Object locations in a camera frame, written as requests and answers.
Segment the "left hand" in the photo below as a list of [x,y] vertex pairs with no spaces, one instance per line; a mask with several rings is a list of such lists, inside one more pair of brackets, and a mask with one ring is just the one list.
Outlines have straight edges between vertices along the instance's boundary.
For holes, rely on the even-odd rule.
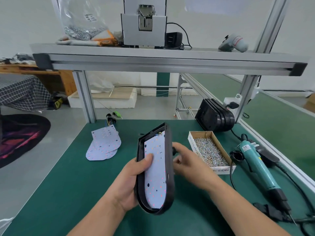
[[139,162],[136,162],[136,158],[133,158],[124,166],[104,196],[113,200],[125,212],[136,207],[138,204],[134,193],[136,177],[151,166],[152,160],[153,154],[148,154]]

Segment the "green conveyor belt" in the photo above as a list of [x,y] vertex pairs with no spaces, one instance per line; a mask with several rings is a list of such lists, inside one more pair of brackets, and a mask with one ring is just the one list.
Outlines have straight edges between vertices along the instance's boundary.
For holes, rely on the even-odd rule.
[[[234,97],[240,83],[225,75],[191,74],[219,100]],[[264,93],[246,106],[244,121],[315,180],[315,118]]]

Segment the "pile of screws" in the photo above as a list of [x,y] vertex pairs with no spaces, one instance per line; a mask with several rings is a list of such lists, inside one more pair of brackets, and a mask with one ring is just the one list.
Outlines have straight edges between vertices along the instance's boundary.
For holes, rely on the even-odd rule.
[[204,161],[211,167],[227,167],[229,164],[222,156],[211,138],[194,138]]
[[79,40],[91,40],[93,37],[97,36],[101,32],[107,30],[104,27],[100,28],[89,28],[89,29],[82,29],[80,27],[76,27],[73,25],[65,26],[65,33],[74,39]]

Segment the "hand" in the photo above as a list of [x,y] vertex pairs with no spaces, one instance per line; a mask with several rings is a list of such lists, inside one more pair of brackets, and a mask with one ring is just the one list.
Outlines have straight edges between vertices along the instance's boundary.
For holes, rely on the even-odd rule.
[[152,160],[153,154],[148,154],[139,162],[133,158],[124,166],[104,196],[120,206],[125,212],[136,207],[138,204],[134,193],[136,177],[151,166]]
[[174,158],[173,168],[176,174],[184,176],[200,189],[208,190],[211,181],[216,180],[217,174],[194,152],[180,143],[173,143],[180,155]]

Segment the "right hand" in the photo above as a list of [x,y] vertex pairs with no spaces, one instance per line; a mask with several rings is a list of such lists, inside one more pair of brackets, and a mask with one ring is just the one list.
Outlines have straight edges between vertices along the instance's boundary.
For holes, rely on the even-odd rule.
[[217,174],[194,152],[180,143],[173,143],[180,155],[173,160],[175,174],[184,176],[200,189],[207,190]]

